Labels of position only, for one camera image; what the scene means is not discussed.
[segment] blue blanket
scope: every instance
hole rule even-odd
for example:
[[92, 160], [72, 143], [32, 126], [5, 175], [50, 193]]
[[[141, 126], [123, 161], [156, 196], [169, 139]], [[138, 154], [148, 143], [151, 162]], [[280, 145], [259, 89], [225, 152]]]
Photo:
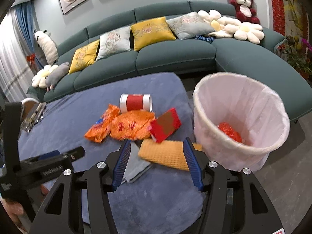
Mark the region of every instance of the blue blanket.
[[[193, 112], [180, 79], [173, 73], [159, 73], [114, 82], [77, 92], [49, 103], [43, 120], [19, 139], [20, 158], [26, 159], [53, 150], [65, 152], [85, 148], [85, 157], [74, 162], [75, 171], [89, 169], [121, 142], [109, 136], [101, 144], [84, 134], [107, 109], [119, 106], [122, 93], [151, 94], [156, 116], [175, 107], [182, 126], [168, 139], [194, 141]], [[47, 183], [50, 189], [54, 182]], [[194, 187], [189, 172], [153, 164], [134, 183], [122, 184], [109, 193], [118, 233], [176, 234], [191, 226], [200, 216], [204, 196]], [[83, 221], [89, 223], [87, 192], [82, 191]]]

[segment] yellow embroidered pillow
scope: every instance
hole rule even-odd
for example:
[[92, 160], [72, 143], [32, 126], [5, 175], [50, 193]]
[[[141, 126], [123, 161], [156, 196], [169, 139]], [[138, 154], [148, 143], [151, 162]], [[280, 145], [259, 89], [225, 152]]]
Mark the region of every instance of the yellow embroidered pillow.
[[176, 39], [165, 17], [136, 23], [131, 26], [131, 30], [135, 38], [135, 51], [157, 42]]
[[83, 70], [84, 68], [92, 65], [96, 60], [96, 52], [99, 46], [99, 40], [94, 41], [86, 46], [76, 50], [71, 68], [68, 74]]

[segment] white trash can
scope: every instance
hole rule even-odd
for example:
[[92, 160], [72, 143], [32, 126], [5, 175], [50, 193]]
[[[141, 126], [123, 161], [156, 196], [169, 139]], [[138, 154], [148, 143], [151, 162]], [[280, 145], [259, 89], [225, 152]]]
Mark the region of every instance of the white trash can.
[[[247, 76], [205, 76], [196, 85], [193, 100], [196, 140], [210, 160], [226, 169], [261, 169], [269, 153], [288, 137], [290, 121], [280, 96]], [[221, 122], [240, 133], [243, 143], [219, 130]]]

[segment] human hand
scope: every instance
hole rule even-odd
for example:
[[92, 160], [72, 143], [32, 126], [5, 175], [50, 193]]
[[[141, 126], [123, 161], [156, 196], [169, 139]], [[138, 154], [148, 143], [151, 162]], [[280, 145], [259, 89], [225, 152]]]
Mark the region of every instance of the human hand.
[[[40, 185], [40, 189], [41, 189], [41, 193], [43, 195], [47, 195], [49, 192], [49, 190], [44, 185]], [[0, 197], [0, 201], [1, 201], [5, 211], [7, 212], [7, 214], [9, 215], [11, 220], [13, 221], [13, 223], [15, 223], [15, 225], [21, 230], [22, 233], [26, 233], [23, 225], [21, 224], [21, 221], [18, 218], [19, 216], [24, 214], [24, 209], [23, 209], [22, 205], [16, 201], [12, 201], [9, 199], [3, 199], [2, 197]]]

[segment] red box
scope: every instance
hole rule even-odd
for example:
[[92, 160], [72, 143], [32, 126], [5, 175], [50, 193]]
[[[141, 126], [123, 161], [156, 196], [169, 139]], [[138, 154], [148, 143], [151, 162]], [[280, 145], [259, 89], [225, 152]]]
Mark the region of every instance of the red box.
[[172, 135], [181, 125], [176, 109], [171, 108], [151, 122], [149, 131], [155, 142], [161, 143]]

